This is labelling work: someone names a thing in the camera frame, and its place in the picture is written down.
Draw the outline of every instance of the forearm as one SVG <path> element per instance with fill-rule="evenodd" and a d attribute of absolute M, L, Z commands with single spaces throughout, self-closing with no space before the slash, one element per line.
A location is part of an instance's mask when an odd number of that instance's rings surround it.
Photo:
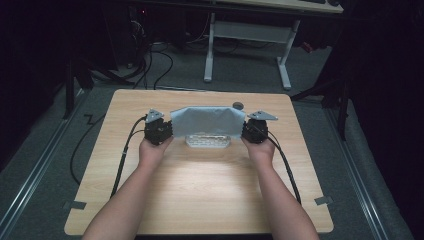
<path fill-rule="evenodd" d="M 274 239 L 318 239 L 315 227 L 270 165 L 257 167 L 259 185 Z"/>
<path fill-rule="evenodd" d="M 83 239 L 134 239 L 153 170 L 138 167 L 90 223 Z"/>

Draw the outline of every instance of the gray tape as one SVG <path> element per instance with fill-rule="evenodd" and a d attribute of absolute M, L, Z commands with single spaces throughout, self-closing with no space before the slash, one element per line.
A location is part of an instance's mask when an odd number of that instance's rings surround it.
<path fill-rule="evenodd" d="M 331 204 L 331 203 L 333 203 L 334 201 L 333 201 L 333 198 L 332 197 L 330 197 L 330 196 L 324 196 L 324 197 L 320 197 L 320 198 L 316 198 L 315 199 L 315 203 L 317 204 L 317 205 L 322 205 L 322 204 Z"/>
<path fill-rule="evenodd" d="M 85 202 L 77 202 L 77 201 L 65 202 L 65 204 L 63 205 L 63 209 L 69 210 L 69 209 L 73 208 L 73 209 L 84 210 L 85 205 L 87 205 L 87 203 L 85 203 Z"/>

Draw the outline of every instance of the gray floor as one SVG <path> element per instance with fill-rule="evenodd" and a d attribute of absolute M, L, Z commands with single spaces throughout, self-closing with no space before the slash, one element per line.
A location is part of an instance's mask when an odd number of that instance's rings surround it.
<path fill-rule="evenodd" d="M 159 50 L 164 46 L 158 45 L 155 48 Z M 262 49 L 239 47 L 231 54 L 217 53 L 214 79 L 211 83 L 204 83 L 202 79 L 205 50 L 187 49 L 181 52 L 169 47 L 164 53 L 172 57 L 174 65 L 158 83 L 158 88 L 293 95 L 314 84 L 331 49 L 318 50 L 310 54 L 302 49 L 292 49 L 287 62 L 293 87 L 290 92 L 282 89 L 275 63 L 274 57 L 280 51 L 281 46 L 272 45 Z M 152 68 L 148 74 L 149 87 L 167 70 L 169 63 L 170 60 L 167 57 L 153 54 Z M 11 223 L 13 228 L 4 235 L 8 236 L 7 239 L 79 238 L 67 236 L 63 231 L 69 213 L 69 210 L 63 209 L 63 205 L 66 201 L 72 201 L 78 190 L 70 174 L 70 158 L 76 144 L 90 127 L 84 115 L 92 114 L 94 120 L 98 119 L 107 111 L 112 94 L 118 88 L 123 87 L 97 82 L 91 92 L 83 94 L 86 96 L 85 101 L 79 104 L 74 118 L 68 122 L 69 126 L 51 155 L 41 181 L 36 183 L 38 185 L 26 207 L 22 208 L 21 213 L 17 213 L 19 218 Z M 373 162 L 352 105 L 349 108 L 346 129 L 347 142 L 344 143 L 339 141 L 331 121 L 332 113 L 336 110 L 322 109 L 316 97 L 294 102 L 293 105 L 323 192 L 334 200 L 328 207 L 335 227 L 331 233 L 321 234 L 321 239 L 412 239 Z M 61 119 L 63 114 L 64 92 L 61 91 L 54 106 L 34 125 L 31 134 L 12 162 L 0 174 L 0 192 L 2 193 L 0 216 L 6 215 L 19 190 L 25 186 L 25 180 L 31 174 L 49 139 L 60 124 L 63 124 Z M 96 125 L 78 148 L 74 162 L 78 178 L 81 178 L 84 173 L 100 127 L 100 124 Z M 364 206 L 360 201 L 361 195 L 355 187 L 355 181 L 352 181 L 350 167 L 346 164 L 346 154 L 354 160 L 367 193 L 375 203 L 375 211 L 386 233 L 383 238 L 376 237 L 375 230 L 370 227 L 372 221 L 370 222 L 364 214 Z"/>

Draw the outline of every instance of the bare arm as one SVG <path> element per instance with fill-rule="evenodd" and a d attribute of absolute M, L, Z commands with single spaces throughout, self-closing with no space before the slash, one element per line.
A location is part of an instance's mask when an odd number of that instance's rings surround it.
<path fill-rule="evenodd" d="M 273 238 L 275 240 L 319 239 L 308 214 L 272 166 L 274 145 L 269 140 L 261 144 L 249 143 L 244 138 L 242 140 L 258 173 L 259 186 Z"/>
<path fill-rule="evenodd" d="M 119 191 L 94 217 L 82 239 L 134 239 L 144 212 L 152 176 L 172 138 L 159 146 L 143 140 L 139 164 Z"/>

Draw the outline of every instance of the person's left hand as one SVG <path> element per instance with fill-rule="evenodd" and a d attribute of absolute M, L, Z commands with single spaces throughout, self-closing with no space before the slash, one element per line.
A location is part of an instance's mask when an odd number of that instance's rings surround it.
<path fill-rule="evenodd" d="M 139 147 L 138 167 L 155 170 L 162 161 L 165 150 L 168 148 L 173 139 L 173 137 L 170 137 L 158 146 L 153 145 L 147 139 L 143 139 Z"/>

